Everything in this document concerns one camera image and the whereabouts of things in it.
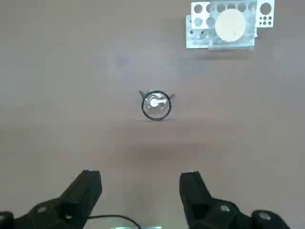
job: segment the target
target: metal plate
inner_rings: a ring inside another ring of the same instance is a hole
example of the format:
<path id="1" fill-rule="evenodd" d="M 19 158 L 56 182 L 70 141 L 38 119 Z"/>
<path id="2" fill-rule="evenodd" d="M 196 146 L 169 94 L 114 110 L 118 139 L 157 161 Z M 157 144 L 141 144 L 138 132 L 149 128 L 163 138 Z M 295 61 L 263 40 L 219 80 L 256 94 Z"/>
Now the metal plate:
<path id="1" fill-rule="evenodd" d="M 209 30 L 193 30 L 192 16 L 185 17 L 185 40 L 187 49 L 208 49 L 210 46 Z M 257 37 L 257 28 L 255 28 L 254 37 Z"/>
<path id="2" fill-rule="evenodd" d="M 271 28 L 274 24 L 275 0 L 258 0 L 256 11 L 256 27 Z"/>

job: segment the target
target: hole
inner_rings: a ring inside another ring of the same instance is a hole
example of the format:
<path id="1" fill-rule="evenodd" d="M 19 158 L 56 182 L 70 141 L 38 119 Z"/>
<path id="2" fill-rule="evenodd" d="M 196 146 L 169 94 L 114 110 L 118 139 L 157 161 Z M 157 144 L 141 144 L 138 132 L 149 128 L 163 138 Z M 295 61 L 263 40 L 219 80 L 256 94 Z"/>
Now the hole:
<path id="1" fill-rule="evenodd" d="M 202 25 L 202 19 L 201 18 L 196 18 L 195 20 L 194 20 L 194 24 L 195 24 L 195 26 L 197 26 L 197 27 L 200 27 L 201 25 Z"/>
<path id="2" fill-rule="evenodd" d="M 194 11 L 195 11 L 195 13 L 201 13 L 202 12 L 202 5 L 199 5 L 199 4 L 195 5 Z"/>
<path id="3" fill-rule="evenodd" d="M 213 12 L 213 11 L 215 10 L 215 6 L 209 4 L 209 5 L 206 6 L 205 9 L 206 9 L 206 11 L 207 11 L 208 13 L 210 13 L 210 12 Z"/>
<path id="4" fill-rule="evenodd" d="M 261 13 L 263 15 L 267 15 L 271 12 L 272 7 L 269 3 L 264 3 L 263 5 L 261 5 Z"/>
<path id="5" fill-rule="evenodd" d="M 225 5 L 224 4 L 219 4 L 218 6 L 217 6 L 217 11 L 218 12 L 223 12 L 225 10 Z"/>
<path id="6" fill-rule="evenodd" d="M 236 6 L 232 3 L 230 3 L 228 6 L 227 6 L 227 9 L 236 9 Z"/>
<path id="7" fill-rule="evenodd" d="M 214 20 L 214 18 L 208 18 L 207 20 L 206 20 L 206 24 L 208 25 L 208 27 L 209 28 L 212 28 L 212 27 L 214 27 L 214 25 L 215 25 L 215 20 Z"/>
<path id="8" fill-rule="evenodd" d="M 251 2 L 251 3 L 248 5 L 248 9 L 249 9 L 249 11 L 251 11 L 251 12 L 256 11 L 256 3 L 255 3 L 255 2 Z"/>
<path id="9" fill-rule="evenodd" d="M 240 12 L 244 12 L 246 10 L 246 5 L 241 3 L 238 5 L 237 9 L 240 11 Z"/>

